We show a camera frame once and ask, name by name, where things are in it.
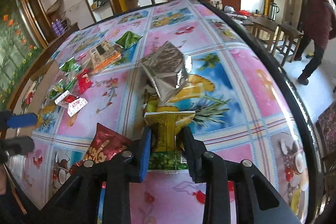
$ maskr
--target metal bolt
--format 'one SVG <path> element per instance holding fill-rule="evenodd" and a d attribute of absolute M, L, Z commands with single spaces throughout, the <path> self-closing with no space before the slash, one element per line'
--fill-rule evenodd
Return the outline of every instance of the metal bolt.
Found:
<path fill-rule="evenodd" d="M 205 151 L 204 156 L 207 157 L 207 158 L 213 158 L 214 154 L 211 151 Z"/>
<path fill-rule="evenodd" d="M 83 163 L 83 165 L 85 166 L 85 167 L 91 167 L 91 166 L 93 166 L 95 163 L 94 163 L 94 161 L 93 160 L 86 160 L 84 163 Z"/>
<path fill-rule="evenodd" d="M 123 155 L 124 158 L 129 158 L 129 157 L 132 156 L 132 152 L 126 150 L 126 151 L 124 151 L 124 152 L 122 153 L 122 155 Z"/>
<path fill-rule="evenodd" d="M 250 160 L 243 160 L 243 165 L 245 167 L 251 167 L 252 166 L 252 162 Z"/>

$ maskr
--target red candy wrapper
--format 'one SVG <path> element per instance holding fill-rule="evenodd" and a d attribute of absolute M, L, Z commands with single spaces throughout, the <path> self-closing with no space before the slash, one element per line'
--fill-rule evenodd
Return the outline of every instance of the red candy wrapper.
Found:
<path fill-rule="evenodd" d="M 131 140 L 117 132 L 97 123 L 96 135 L 87 150 L 83 160 L 71 166 L 70 174 L 86 160 L 100 163 L 112 159 L 116 154 L 127 149 Z"/>
<path fill-rule="evenodd" d="M 88 69 L 85 69 L 83 70 L 82 73 L 77 75 L 80 94 L 84 93 L 93 84 L 93 82 L 90 81 L 89 76 L 87 74 L 88 71 L 89 71 Z"/>

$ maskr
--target silver foil bag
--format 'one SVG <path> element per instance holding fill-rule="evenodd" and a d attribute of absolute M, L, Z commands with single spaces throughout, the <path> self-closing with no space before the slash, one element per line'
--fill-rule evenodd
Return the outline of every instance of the silver foil bag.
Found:
<path fill-rule="evenodd" d="M 184 55 L 169 41 L 140 60 L 162 102 L 167 102 L 188 83 Z"/>

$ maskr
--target black pants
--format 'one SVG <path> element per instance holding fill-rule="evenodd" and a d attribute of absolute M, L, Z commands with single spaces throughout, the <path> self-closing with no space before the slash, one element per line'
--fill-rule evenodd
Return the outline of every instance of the black pants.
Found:
<path fill-rule="evenodd" d="M 303 54 L 303 51 L 307 48 L 309 42 L 310 42 L 310 37 L 308 35 L 304 35 L 301 39 L 299 48 L 297 49 L 295 59 L 298 59 L 301 57 Z M 319 45 L 314 43 L 315 46 L 315 51 L 314 51 L 314 56 L 310 60 L 310 62 L 306 65 L 304 70 L 302 71 L 302 74 L 305 76 L 305 78 L 308 78 L 311 76 L 311 74 L 317 69 L 317 67 L 321 64 L 323 54 L 324 54 L 324 49 L 320 47 Z"/>

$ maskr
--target person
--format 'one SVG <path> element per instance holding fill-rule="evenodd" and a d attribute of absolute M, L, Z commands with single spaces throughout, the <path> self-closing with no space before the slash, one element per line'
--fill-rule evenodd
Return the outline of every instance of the person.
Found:
<path fill-rule="evenodd" d="M 308 85 L 308 78 L 321 64 L 328 40 L 336 37 L 336 19 L 333 8 L 328 0 L 308 0 L 303 14 L 304 35 L 294 57 L 294 61 L 300 61 L 303 51 L 310 40 L 314 40 L 314 56 L 306 65 L 298 82 Z"/>

